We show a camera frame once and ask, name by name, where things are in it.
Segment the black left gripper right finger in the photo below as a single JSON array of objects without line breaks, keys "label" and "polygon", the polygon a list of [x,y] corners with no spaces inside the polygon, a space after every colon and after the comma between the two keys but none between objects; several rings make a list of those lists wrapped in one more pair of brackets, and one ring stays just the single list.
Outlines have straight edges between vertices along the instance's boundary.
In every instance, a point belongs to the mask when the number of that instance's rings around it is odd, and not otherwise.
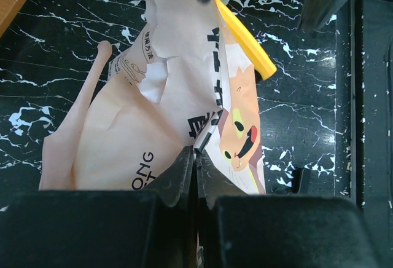
[{"label": "black left gripper right finger", "polygon": [[206,153],[196,157],[198,235],[205,267],[255,266],[255,197],[226,178]]}]

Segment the pink cat litter bag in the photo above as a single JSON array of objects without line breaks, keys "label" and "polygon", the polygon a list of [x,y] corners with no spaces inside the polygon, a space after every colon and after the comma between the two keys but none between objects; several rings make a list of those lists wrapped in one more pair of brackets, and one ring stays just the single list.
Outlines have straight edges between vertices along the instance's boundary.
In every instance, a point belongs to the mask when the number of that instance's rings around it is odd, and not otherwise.
[{"label": "pink cat litter bag", "polygon": [[146,0],[147,23],[115,59],[107,41],[62,124],[44,140],[41,190],[139,191],[185,147],[263,194],[254,65],[215,2]]}]

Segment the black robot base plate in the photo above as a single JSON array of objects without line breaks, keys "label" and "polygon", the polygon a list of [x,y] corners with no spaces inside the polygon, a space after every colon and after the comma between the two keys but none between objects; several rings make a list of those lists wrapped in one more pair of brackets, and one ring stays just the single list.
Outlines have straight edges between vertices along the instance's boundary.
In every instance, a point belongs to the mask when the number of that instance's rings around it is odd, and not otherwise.
[{"label": "black robot base plate", "polygon": [[349,135],[350,198],[392,222],[392,0],[349,0],[337,22],[338,98]]}]

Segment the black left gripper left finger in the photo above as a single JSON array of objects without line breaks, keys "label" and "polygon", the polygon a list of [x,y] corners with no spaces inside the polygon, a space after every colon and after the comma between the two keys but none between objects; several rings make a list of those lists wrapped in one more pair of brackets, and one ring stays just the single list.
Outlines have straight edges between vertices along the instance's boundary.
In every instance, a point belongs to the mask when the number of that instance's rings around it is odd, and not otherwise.
[{"label": "black left gripper left finger", "polygon": [[148,207],[160,213],[187,209],[193,161],[193,148],[184,147],[170,167],[144,187],[140,194],[134,195],[137,201],[131,204],[133,211],[136,213]]}]

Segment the yellow plastic litter scoop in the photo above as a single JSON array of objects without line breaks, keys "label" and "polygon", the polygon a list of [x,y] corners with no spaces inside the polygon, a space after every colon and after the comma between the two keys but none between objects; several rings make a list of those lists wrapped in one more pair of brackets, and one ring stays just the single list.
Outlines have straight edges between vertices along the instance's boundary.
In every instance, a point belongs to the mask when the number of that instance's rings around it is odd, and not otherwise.
[{"label": "yellow plastic litter scoop", "polygon": [[265,50],[221,0],[214,1],[233,37],[240,44],[240,47],[254,65],[255,70],[263,80],[270,78],[277,71],[277,67],[270,60]]}]

